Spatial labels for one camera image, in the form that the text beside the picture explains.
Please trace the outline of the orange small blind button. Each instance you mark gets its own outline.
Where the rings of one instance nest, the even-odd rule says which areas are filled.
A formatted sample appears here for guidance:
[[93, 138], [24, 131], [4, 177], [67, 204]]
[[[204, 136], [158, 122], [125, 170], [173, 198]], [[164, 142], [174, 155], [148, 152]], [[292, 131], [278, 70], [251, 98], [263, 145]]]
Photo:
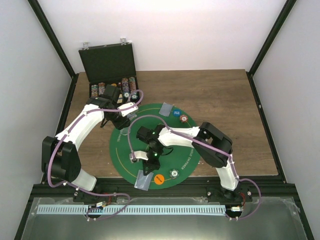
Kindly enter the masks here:
[[165, 177], [162, 174], [156, 174], [153, 181], [156, 185], [162, 185], [165, 182]]

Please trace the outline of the dealt card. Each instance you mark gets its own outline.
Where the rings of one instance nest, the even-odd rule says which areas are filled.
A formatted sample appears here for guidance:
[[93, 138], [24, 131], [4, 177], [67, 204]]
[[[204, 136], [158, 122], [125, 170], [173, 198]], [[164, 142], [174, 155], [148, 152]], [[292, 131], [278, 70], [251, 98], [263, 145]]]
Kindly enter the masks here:
[[164, 102], [159, 110], [159, 114], [161, 116], [168, 117], [171, 114], [172, 109], [173, 109], [172, 104]]
[[143, 191], [148, 191], [151, 181], [153, 179], [154, 173], [151, 172], [147, 175], [144, 175], [143, 170], [139, 170], [137, 173], [136, 181], [134, 183], [134, 188], [143, 190]]

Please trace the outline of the blue round button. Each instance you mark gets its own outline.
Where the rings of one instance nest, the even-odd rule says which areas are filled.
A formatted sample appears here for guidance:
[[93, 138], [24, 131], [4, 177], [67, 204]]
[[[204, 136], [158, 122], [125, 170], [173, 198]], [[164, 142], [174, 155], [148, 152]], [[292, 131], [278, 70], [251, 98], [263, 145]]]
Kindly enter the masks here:
[[178, 108], [175, 108], [173, 111], [172, 111], [172, 115], [175, 116], [175, 117], [179, 117], [181, 115], [181, 110], [178, 109]]

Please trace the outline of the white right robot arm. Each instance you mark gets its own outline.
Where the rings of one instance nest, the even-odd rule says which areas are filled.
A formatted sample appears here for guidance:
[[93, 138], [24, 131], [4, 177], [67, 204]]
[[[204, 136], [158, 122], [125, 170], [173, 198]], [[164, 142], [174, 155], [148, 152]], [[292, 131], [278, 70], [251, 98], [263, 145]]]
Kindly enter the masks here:
[[158, 124], [155, 129], [140, 127], [136, 138], [148, 145], [147, 151], [131, 151], [132, 163], [142, 161], [143, 174], [160, 168], [160, 155], [165, 148], [179, 146], [194, 149], [220, 179], [220, 191], [229, 202], [240, 196], [239, 175], [233, 160], [232, 140], [209, 122], [191, 128], [173, 128]]

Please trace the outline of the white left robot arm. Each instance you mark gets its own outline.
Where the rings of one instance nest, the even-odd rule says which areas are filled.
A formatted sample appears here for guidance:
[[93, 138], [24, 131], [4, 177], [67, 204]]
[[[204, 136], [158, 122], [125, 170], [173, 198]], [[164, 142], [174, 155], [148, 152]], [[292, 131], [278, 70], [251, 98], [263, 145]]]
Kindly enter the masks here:
[[138, 110], [144, 93], [134, 90], [129, 94], [128, 102], [118, 103], [120, 89], [108, 84], [104, 93], [91, 96], [80, 114], [56, 136], [47, 136], [42, 141], [41, 170], [46, 174], [50, 187], [70, 185], [84, 191], [89, 201], [97, 202], [102, 196], [102, 189], [96, 185], [97, 178], [82, 169], [79, 148], [88, 134], [99, 123], [112, 122], [121, 130], [131, 121], [128, 115]]

